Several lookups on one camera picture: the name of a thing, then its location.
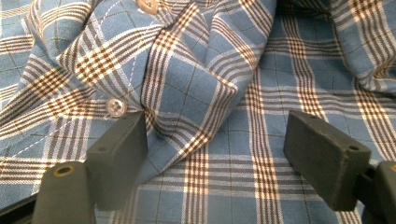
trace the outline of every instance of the blue plaid fabric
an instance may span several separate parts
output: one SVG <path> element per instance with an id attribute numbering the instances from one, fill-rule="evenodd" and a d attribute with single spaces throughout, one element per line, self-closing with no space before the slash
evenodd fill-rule
<path id="1" fill-rule="evenodd" d="M 145 111 L 138 191 L 99 223 L 360 223 L 334 213 L 282 152 L 289 110 L 396 160 L 396 2 L 0 3 L 0 207 Z"/>

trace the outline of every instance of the beige button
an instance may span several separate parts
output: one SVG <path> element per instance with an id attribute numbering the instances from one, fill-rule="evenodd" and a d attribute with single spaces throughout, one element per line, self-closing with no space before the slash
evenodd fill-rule
<path id="1" fill-rule="evenodd" d="M 125 114 L 127 107 L 127 104 L 123 101 L 114 98 L 106 103 L 107 113 L 113 118 L 118 118 Z"/>
<path id="2" fill-rule="evenodd" d="M 137 0 L 137 6 L 148 14 L 154 15 L 158 11 L 158 4 L 155 0 Z"/>

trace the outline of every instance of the button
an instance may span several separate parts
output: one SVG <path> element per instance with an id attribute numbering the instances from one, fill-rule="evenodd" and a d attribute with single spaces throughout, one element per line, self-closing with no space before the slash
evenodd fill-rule
<path id="1" fill-rule="evenodd" d="M 148 14 L 154 15 L 158 11 L 158 4 L 155 0 L 137 0 L 137 6 Z"/>
<path id="2" fill-rule="evenodd" d="M 127 107 L 123 101 L 117 99 L 110 99 L 106 103 L 107 112 L 113 118 L 118 118 L 125 114 Z"/>

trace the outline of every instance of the fabric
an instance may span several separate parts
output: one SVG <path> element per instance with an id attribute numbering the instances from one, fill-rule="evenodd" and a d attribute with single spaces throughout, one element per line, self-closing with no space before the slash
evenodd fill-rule
<path id="1" fill-rule="evenodd" d="M 148 157 L 99 223 L 360 223 L 283 154 L 289 110 L 396 160 L 396 2 L 2 0 L 0 207 L 145 111 Z"/>

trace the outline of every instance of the wrinkled fabric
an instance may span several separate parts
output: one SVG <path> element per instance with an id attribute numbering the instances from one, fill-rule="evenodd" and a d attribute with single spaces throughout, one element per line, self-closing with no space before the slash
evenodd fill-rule
<path id="1" fill-rule="evenodd" d="M 3 0 L 0 207 L 144 111 L 148 157 L 99 223 L 360 223 L 334 213 L 282 152 L 289 110 L 396 160 L 396 3 L 360 0 Z"/>

